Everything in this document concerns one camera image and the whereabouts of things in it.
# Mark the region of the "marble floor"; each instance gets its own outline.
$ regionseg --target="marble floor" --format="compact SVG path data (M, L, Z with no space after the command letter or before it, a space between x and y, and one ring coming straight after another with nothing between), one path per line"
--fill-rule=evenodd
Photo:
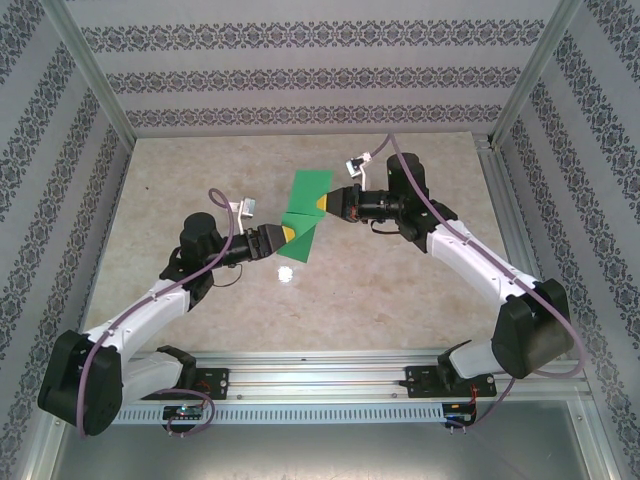
M136 144L87 318L96 326L143 295L178 245L191 213L226 214L207 197L257 200L247 226L280 223L296 169L334 170L332 189L352 184L344 162L373 150L383 135L315 135L142 139ZM469 133L403 134L417 154L431 197L446 203L490 248L504 247ZM386 189L388 145L368 172ZM280 267L290 267L288 283ZM227 283L237 270L215 271ZM245 264L241 281L213 288L190 313L145 345L189 352L445 348L491 336L495 315L480 295L439 261L398 236L328 215L307 264L274 255Z

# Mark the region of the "white robotic arm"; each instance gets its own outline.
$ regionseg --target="white robotic arm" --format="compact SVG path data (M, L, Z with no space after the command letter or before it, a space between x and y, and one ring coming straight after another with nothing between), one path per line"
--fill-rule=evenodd
M417 187L428 198L424 167L418 157L411 153L404 153L403 157ZM387 175L388 190L365 191L355 184L329 192L318 201L318 206L351 223L372 222L372 230L374 222L394 221L398 226L396 233L458 272L493 308L497 323L490 341L466 342L439 358L438 374L443 383L452 385L502 371L524 378L573 347L573 339L565 328L514 279L569 318L566 292L558 282L540 282L520 272L482 245L446 205L431 201L448 225L442 224L416 194L397 155L387 160ZM447 227L462 233L463 238ZM492 260L512 277L478 253L470 241L484 247Z
M96 353L85 375L84 388L83 427L88 435L101 433L120 408L132 401L164 389L193 390L196 362L188 353L165 346L142 360L131 358L169 322L194 308L213 286L211 271L191 280L187 277L210 265L219 255L221 260L214 268L266 258L294 236L288 227L260 225L234 235L223 252L226 239L218 233L215 219L202 212L189 216L180 234L180 247L171 254L160 279L134 303L136 308L132 306L83 334L69 330L57 339L38 395L38 406L76 425L80 374L92 350ZM179 287L167 291L177 282Z

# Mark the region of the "green card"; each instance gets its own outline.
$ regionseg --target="green card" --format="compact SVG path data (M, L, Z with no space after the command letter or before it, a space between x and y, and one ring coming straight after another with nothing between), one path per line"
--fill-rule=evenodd
M298 170L287 212L324 217L326 212L316 207L316 202L331 189L332 177L332 170Z
M293 258L299 262L307 263L309 260L309 254L311 253L311 244L313 243L313 234L316 231L316 227L311 227L302 234L300 238L296 236L296 239L291 243L287 243L284 247L278 250L278 255Z
M282 215L282 225L293 228L296 238L278 250L278 254L307 263L313 235L317 223L325 215L316 203L331 188L331 170L298 170L291 196L289 209Z

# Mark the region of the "wall with decorative pattern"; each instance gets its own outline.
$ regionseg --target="wall with decorative pattern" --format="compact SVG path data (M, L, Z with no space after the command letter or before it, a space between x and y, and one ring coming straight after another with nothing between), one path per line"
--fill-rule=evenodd
M586 0L502 154L544 278L568 291L622 478L640 478L640 1Z
M129 154L36 0L0 0L0 478L78 328Z
M557 3L67 5L145 137L489 133Z

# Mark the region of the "white connector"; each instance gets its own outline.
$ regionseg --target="white connector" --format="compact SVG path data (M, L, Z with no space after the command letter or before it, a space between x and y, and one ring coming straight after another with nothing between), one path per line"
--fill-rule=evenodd
M371 162L372 157L369 152L364 152L359 157L351 158L346 162L347 170L351 178L362 177L362 191L367 191L367 173L365 167Z
M242 219L253 218L253 212L256 209L256 200L251 197L244 197L240 202L229 202L231 211L237 213L238 228L240 229L240 235L244 233L244 227L242 226Z

